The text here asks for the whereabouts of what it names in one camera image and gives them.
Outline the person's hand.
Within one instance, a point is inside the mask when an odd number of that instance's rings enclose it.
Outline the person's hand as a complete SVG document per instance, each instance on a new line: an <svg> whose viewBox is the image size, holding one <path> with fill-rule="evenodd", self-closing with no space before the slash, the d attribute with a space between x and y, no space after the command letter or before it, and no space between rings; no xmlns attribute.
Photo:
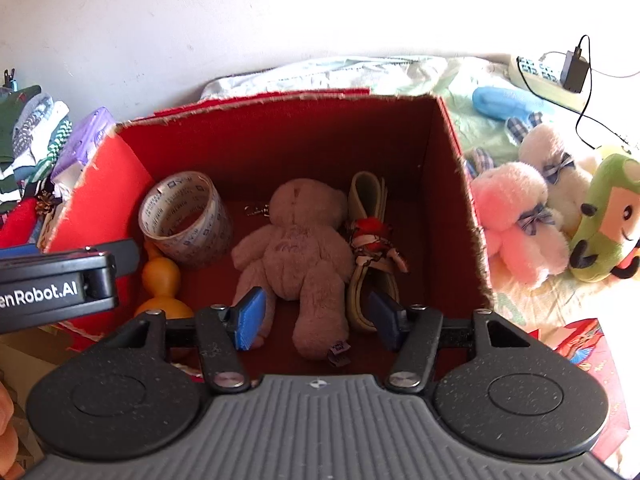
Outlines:
<svg viewBox="0 0 640 480"><path fill-rule="evenodd" d="M24 468L17 463L18 437L12 425L14 403L4 385L0 385L0 474L2 479L21 479Z"/></svg>

